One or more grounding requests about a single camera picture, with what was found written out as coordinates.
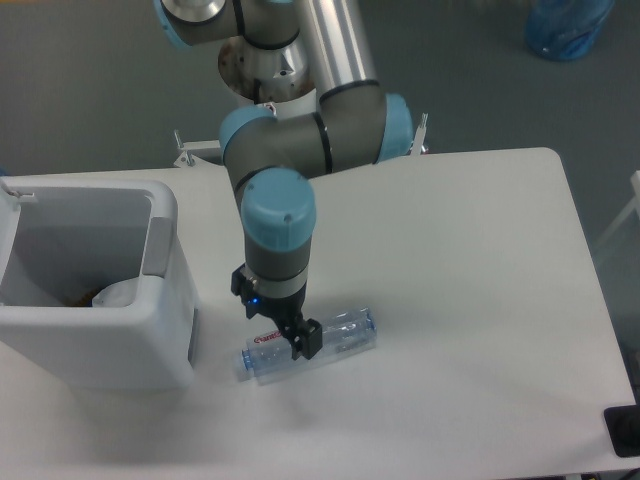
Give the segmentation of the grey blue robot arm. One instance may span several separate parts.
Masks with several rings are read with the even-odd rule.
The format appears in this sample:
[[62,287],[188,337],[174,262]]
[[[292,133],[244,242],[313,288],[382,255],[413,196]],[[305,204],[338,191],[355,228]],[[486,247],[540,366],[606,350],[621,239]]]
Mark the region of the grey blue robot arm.
[[316,205],[313,178],[407,154],[413,124],[405,100],[378,81],[355,1],[158,1],[166,36],[180,47],[235,38],[261,53],[299,45],[293,65],[318,95],[315,109],[282,118],[277,100],[256,97],[219,130],[244,231],[244,263],[232,293],[248,316],[271,319],[294,358],[322,348],[321,324],[305,318]]

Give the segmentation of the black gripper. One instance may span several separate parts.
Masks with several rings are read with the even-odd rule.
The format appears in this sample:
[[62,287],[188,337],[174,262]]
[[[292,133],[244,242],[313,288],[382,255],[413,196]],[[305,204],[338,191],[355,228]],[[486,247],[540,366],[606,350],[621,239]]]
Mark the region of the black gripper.
[[231,275],[231,292],[240,298],[246,317],[261,315],[271,319],[281,336],[292,345],[292,359],[311,360],[322,349],[322,325],[315,319],[301,318],[306,284],[294,287],[287,295],[267,295],[259,292],[258,281],[251,279],[246,271],[246,267],[241,266]]

